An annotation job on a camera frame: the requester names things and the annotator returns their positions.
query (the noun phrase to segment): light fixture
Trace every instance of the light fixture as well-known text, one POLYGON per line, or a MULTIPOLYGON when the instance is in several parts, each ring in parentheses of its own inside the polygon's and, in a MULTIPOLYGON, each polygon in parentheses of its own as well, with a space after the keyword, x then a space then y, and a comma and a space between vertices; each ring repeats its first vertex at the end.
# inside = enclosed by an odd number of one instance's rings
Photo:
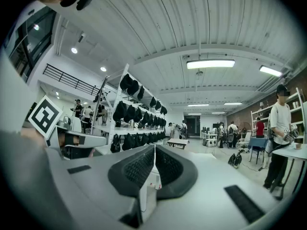
POLYGON ((233 59, 202 59, 188 61, 187 68, 233 67, 234 64, 235 61, 233 59))
POLYGON ((237 103, 225 103, 224 105, 241 105, 241 102, 237 102, 237 103))
POLYGON ((72 53, 74 53, 74 54, 77 54, 77 53, 78 53, 78 51, 77 51, 76 48, 71 48, 71 51, 72 51, 72 53))
POLYGON ((191 105, 188 105, 188 106, 205 106, 205 105, 209 105, 209 104, 191 104, 191 105))
POLYGON ((262 71, 262 72, 265 72, 265 73, 269 73, 269 74, 274 75, 276 77, 280 77, 282 75, 282 73, 280 71, 276 71, 276 70, 268 68, 268 67, 266 67, 264 65, 262 65, 259 68, 259 71, 262 71))

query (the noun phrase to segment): person in red shirt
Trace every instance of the person in red shirt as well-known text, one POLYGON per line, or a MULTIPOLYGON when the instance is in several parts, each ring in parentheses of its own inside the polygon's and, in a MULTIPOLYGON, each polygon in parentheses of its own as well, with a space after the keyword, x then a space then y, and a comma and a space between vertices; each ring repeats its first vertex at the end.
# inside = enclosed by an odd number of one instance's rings
POLYGON ((257 123, 256 123, 256 138, 264 138, 264 123, 260 121, 260 118, 257 117, 257 123))

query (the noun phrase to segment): brick wall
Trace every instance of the brick wall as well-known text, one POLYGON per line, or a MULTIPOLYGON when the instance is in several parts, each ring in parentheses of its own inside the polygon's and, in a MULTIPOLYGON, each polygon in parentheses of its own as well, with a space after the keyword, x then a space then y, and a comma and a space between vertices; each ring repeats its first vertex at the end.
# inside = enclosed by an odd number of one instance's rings
MULTIPOLYGON (((307 68, 305 68, 303 71, 301 71, 295 78, 291 79, 288 83, 287 83, 287 88, 290 91, 291 94, 294 94, 296 92, 296 87, 300 90, 303 90, 303 94, 306 100, 307 97, 307 68)), ((227 116, 227 123, 230 124, 231 121, 234 121, 234 123, 238 126, 240 126, 240 124, 242 124, 243 122, 247 122, 249 123, 249 125, 252 127, 251 124, 251 115, 250 115, 250 111, 255 112, 257 110, 260 109, 260 102, 264 103, 264 108, 267 106, 267 101, 270 105, 273 105, 274 103, 276 103, 277 99, 276 99, 276 95, 272 94, 270 96, 267 96, 265 98, 263 98, 261 101, 258 101, 257 103, 239 111, 236 112, 234 114, 228 115, 227 116)), ((302 113, 301 112, 295 112, 292 113, 292 122, 298 122, 303 120, 302 118, 302 113)))

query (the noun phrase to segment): chair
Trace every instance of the chair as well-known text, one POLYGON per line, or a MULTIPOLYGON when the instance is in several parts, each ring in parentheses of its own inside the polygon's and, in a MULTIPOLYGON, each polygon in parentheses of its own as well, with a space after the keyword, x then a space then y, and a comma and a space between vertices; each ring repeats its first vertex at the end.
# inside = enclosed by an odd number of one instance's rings
POLYGON ((250 140, 250 137, 251 137, 251 132, 248 132, 245 136, 245 138, 241 138, 239 140, 239 142, 237 143, 238 146, 242 146, 241 148, 247 148, 248 147, 248 144, 249 144, 249 140, 250 140))

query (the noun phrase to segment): red shirt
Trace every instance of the red shirt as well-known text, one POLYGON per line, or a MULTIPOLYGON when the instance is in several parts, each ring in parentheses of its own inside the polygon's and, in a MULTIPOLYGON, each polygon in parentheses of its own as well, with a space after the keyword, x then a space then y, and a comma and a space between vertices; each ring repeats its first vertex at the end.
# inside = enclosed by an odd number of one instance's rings
POLYGON ((263 136, 264 123, 261 122, 261 121, 258 121, 256 123, 256 127, 258 127, 256 135, 257 136, 263 136))

